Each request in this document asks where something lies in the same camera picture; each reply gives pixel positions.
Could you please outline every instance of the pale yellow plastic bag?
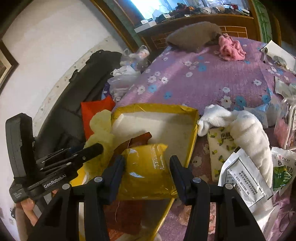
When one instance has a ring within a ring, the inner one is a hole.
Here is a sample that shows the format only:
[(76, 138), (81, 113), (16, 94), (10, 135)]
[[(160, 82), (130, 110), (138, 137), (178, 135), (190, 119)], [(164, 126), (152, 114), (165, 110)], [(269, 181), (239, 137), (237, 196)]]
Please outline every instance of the pale yellow plastic bag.
[(126, 149), (126, 159), (118, 200), (172, 198), (176, 189), (164, 160), (163, 153), (168, 146), (151, 144)]
[(94, 177), (101, 176), (107, 168), (109, 161), (113, 155), (113, 139), (111, 134), (111, 112), (102, 110), (93, 116), (89, 122), (91, 130), (94, 132), (86, 141), (84, 148), (100, 143), (104, 151), (101, 155), (85, 162), (84, 170), (89, 175), (89, 180)]

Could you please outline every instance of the printed packaging bag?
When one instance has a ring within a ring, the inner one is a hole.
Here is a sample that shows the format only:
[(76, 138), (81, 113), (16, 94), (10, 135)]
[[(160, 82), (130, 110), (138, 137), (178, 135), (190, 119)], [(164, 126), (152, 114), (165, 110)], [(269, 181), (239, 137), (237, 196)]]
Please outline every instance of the printed packaging bag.
[(212, 128), (207, 134), (210, 149), (212, 180), (218, 181), (223, 163), (234, 152), (236, 145), (227, 128)]

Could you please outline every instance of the orange cloth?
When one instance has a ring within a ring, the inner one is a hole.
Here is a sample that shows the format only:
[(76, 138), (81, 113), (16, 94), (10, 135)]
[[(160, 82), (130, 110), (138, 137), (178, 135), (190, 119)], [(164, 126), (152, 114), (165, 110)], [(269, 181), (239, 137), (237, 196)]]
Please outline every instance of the orange cloth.
[(105, 99), (99, 101), (81, 102), (82, 121), (86, 139), (93, 134), (93, 131), (89, 127), (89, 122), (92, 117), (102, 110), (111, 111), (114, 106), (115, 102), (112, 100), (111, 96), (107, 96)]

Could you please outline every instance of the clear plastic bag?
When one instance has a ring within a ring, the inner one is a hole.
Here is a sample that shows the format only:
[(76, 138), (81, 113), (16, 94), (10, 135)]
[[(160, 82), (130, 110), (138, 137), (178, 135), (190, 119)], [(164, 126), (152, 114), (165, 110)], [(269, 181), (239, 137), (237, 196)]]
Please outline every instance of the clear plastic bag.
[(145, 45), (142, 45), (136, 53), (126, 49), (120, 58), (120, 66), (130, 65), (135, 71), (143, 71), (148, 67), (149, 54)]
[(210, 7), (216, 7), (219, 9), (219, 11), (224, 12), (225, 11), (225, 7), (223, 6), (223, 2), (222, 1), (216, 1), (216, 0), (208, 0), (207, 1), (208, 5)]
[(286, 97), (281, 102), (281, 111), (276, 120), (274, 135), (284, 150), (296, 149), (296, 95)]
[(271, 149), (273, 168), (272, 188), (281, 196), (296, 176), (296, 153), (278, 147)]
[(119, 102), (129, 91), (137, 77), (138, 75), (122, 74), (107, 80), (110, 84), (109, 92), (115, 102)]

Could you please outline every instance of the bed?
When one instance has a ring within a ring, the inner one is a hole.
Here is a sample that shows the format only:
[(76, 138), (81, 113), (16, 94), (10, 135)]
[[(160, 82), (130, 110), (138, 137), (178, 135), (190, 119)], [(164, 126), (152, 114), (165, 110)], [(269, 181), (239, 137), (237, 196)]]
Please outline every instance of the bed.
[[(275, 95), (274, 76), (283, 82), (295, 83), (292, 73), (275, 66), (269, 58), (263, 63), (260, 49), (266, 44), (246, 38), (239, 40), (247, 53), (243, 61), (226, 62), (219, 57), (219, 46), (211, 46), (200, 53), (186, 53), (166, 48), (142, 73), (135, 86), (117, 106), (132, 103), (179, 104), (198, 109), (202, 115), (210, 104), (228, 110), (243, 110), (268, 103)], [(267, 129), (270, 143), (277, 145)], [(209, 146), (206, 137), (198, 137), (190, 164), (194, 176), (211, 183)], [(163, 240), (183, 240), (186, 227), (178, 222), (180, 206), (173, 206), (159, 233)]]

